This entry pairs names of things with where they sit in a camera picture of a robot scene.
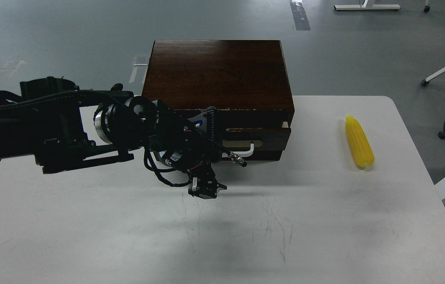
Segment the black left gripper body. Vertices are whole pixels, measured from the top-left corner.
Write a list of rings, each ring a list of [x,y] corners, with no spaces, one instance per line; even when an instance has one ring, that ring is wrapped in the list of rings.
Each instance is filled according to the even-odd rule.
[[[223,153],[233,163],[246,167],[241,155],[223,146],[220,111],[209,106],[193,118],[186,118],[170,109],[162,101],[153,101],[157,115],[154,133],[144,153],[144,165],[154,172],[157,179],[168,186],[175,183],[167,180],[162,173],[179,171],[188,176],[189,185],[194,177],[203,173],[214,177],[211,164],[221,161]]]

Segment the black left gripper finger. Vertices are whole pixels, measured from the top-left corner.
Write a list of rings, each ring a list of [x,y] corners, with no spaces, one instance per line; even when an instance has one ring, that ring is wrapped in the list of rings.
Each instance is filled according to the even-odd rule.
[[[218,182],[211,164],[200,164],[189,170],[191,185],[188,194],[203,199],[217,198],[221,190],[227,186]]]

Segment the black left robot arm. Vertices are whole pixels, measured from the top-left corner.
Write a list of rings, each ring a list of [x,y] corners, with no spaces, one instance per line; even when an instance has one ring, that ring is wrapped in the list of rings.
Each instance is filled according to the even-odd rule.
[[[216,198],[226,186],[212,169],[227,156],[218,111],[210,106],[185,118],[158,100],[124,91],[82,90],[52,76],[21,82],[21,95],[0,90],[0,161],[32,155],[43,173],[53,174],[131,161],[144,149],[144,165],[170,187],[188,186],[199,198]]]

